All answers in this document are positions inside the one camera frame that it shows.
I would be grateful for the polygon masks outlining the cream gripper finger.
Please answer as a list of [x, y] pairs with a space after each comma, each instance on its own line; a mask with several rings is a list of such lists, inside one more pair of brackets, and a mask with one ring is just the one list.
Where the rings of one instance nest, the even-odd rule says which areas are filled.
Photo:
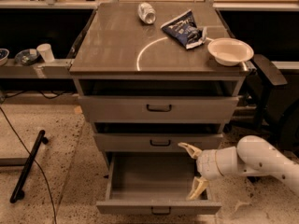
[[204, 177], [196, 176], [193, 179], [192, 188], [190, 193], [187, 196], [187, 199], [188, 200], [197, 199], [206, 190], [207, 186], [208, 186], [208, 181]]
[[180, 142], [178, 143], [178, 146], [184, 148], [187, 151], [187, 153], [190, 155], [190, 157], [195, 160], [202, 153], [202, 150], [200, 148], [190, 145], [188, 143]]

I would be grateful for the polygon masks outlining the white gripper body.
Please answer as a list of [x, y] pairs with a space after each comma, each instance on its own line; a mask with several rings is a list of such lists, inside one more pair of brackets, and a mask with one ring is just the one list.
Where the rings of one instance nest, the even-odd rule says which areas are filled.
[[225, 175], [235, 175], [238, 171], [236, 147], [204, 150], [196, 160], [197, 171], [207, 180]]

